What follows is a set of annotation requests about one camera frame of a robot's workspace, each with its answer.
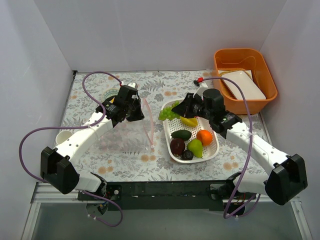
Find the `green grape bunch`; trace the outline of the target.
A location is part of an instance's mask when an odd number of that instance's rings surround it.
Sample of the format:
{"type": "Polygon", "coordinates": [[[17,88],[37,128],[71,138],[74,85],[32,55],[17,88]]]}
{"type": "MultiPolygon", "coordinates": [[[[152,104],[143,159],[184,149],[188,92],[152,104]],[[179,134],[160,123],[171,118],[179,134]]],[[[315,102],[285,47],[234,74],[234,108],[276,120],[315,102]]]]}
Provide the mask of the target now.
{"type": "Polygon", "coordinates": [[[162,109],[158,115],[158,120],[165,121],[169,120],[172,121],[173,119],[179,119],[180,116],[172,111],[174,107],[176,107],[180,102],[174,101],[173,103],[166,106],[164,109],[162,109]]]}

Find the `dark green avocado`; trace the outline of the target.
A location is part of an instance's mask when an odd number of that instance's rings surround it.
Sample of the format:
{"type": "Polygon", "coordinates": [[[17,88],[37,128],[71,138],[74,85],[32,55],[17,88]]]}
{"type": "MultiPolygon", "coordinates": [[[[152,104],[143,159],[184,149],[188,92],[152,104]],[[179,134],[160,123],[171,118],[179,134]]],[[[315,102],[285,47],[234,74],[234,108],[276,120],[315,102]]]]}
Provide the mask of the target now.
{"type": "Polygon", "coordinates": [[[191,138],[192,133],[188,130],[177,130],[171,133],[171,137],[173,139],[182,139],[183,141],[187,141],[191,138]]]}

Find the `clear zip top bag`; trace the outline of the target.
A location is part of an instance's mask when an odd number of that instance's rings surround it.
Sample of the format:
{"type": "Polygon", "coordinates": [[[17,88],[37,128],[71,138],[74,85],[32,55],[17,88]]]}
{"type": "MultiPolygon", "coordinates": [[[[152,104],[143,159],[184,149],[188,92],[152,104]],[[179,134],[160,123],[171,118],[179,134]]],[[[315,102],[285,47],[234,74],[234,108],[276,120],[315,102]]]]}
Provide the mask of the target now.
{"type": "Polygon", "coordinates": [[[145,98],[141,100],[144,119],[117,124],[102,135],[93,147],[100,153],[130,154],[147,153],[154,149],[154,121],[152,111],[145,98]]]}

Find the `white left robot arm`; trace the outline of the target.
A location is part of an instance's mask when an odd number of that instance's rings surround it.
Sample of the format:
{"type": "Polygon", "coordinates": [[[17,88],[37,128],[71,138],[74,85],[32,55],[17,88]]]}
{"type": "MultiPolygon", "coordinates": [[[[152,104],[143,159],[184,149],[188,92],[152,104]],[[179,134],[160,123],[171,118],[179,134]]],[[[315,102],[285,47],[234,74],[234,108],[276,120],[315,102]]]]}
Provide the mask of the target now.
{"type": "Polygon", "coordinates": [[[79,173],[74,168],[77,160],[105,133],[124,120],[144,119],[136,83],[120,87],[113,102],[106,99],[95,109],[82,129],[51,149],[41,152],[40,175],[62,194],[73,190],[87,191],[95,200],[107,194],[107,182],[94,173],[79,173]]]}

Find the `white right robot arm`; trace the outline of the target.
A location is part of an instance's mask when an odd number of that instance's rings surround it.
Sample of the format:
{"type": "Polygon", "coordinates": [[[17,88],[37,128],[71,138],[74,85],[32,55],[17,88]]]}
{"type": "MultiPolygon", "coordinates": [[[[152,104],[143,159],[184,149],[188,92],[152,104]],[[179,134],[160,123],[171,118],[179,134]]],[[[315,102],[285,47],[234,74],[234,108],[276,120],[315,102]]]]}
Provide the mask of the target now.
{"type": "Polygon", "coordinates": [[[208,120],[212,130],[244,150],[266,172],[267,178],[249,176],[243,172],[232,175],[219,188],[220,195],[237,199],[243,193],[267,195],[283,206],[308,187],[306,165],[298,155],[280,151],[254,135],[236,114],[226,110],[224,99],[217,89],[206,89],[202,95],[188,93],[172,111],[184,118],[208,120]]]}

